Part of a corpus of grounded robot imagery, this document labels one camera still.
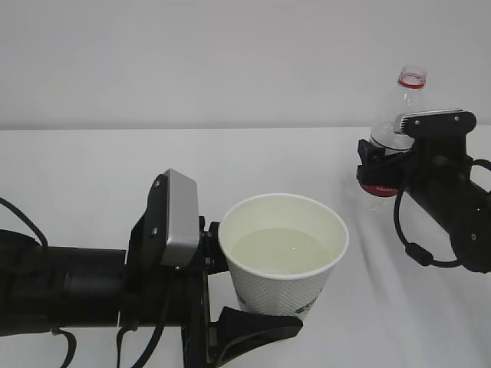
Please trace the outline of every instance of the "black robotic arm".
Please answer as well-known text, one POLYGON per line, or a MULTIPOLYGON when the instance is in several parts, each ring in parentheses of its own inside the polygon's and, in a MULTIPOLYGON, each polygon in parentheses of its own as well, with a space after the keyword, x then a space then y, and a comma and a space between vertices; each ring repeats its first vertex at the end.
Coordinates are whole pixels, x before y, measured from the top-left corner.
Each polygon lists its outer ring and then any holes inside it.
POLYGON ((406 253, 423 266, 491 271, 491 198, 470 179, 472 166, 491 170, 491 163, 466 154, 466 135, 476 126, 467 111, 443 110, 400 115, 394 131, 414 138, 410 150, 385 155, 385 149, 358 142, 363 188, 396 189, 394 224, 406 253), (438 261, 422 246, 409 242, 399 219, 400 200, 408 193, 449 234, 456 259, 438 261))
POLYGON ((205 230, 198 214, 196 183, 174 170, 152 184, 147 209, 124 250, 48 247, 46 238, 19 209, 2 199, 33 230, 0 230, 0 336, 62 334, 67 367, 76 340, 64 327, 121 327, 124 333, 155 326, 133 365, 143 367, 165 326, 180 326, 185 368, 213 368, 273 341, 294 337, 296 317, 250 314, 224 307, 209 317, 208 276, 228 271, 218 243, 218 222, 205 230))

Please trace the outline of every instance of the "paper cup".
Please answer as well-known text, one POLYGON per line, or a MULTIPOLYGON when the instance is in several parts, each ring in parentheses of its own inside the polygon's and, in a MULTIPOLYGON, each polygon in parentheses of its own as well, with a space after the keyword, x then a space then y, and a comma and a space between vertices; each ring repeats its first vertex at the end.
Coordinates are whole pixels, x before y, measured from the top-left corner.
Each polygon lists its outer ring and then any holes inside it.
POLYGON ((313 199, 292 194, 266 194, 246 199, 226 213, 219 227, 220 246, 228 261, 241 309, 301 319, 346 252, 348 237, 346 225, 333 210, 313 199), (302 273, 283 274, 254 269, 251 265, 254 262, 241 263, 232 255, 234 247, 245 236, 274 228, 310 235, 325 247, 329 257, 312 260, 315 265, 302 273))

